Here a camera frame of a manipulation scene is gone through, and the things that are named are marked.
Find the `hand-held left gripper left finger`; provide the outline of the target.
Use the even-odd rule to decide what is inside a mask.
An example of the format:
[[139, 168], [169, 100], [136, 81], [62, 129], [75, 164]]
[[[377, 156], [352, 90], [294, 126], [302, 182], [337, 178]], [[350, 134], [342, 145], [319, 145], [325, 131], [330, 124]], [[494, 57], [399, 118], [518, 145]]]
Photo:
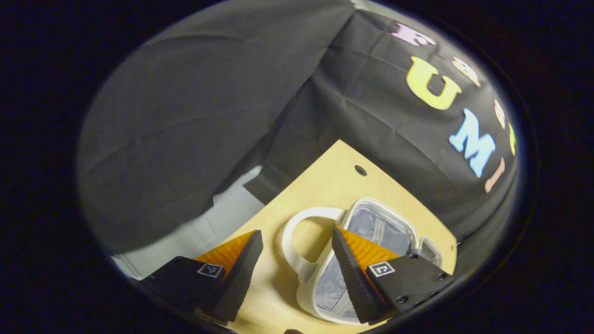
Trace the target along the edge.
[[139, 286], [182, 313], [228, 323], [239, 313], [262, 251], [262, 232], [253, 230], [195, 259], [177, 256]]

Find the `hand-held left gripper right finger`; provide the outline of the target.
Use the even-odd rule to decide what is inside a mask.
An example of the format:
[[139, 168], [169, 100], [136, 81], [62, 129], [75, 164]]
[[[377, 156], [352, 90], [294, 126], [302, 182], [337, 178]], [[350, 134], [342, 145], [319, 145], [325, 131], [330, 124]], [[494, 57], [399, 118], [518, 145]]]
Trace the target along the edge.
[[405, 315], [453, 282], [450, 274], [415, 252], [399, 256], [343, 228], [334, 227], [331, 245], [363, 324]]

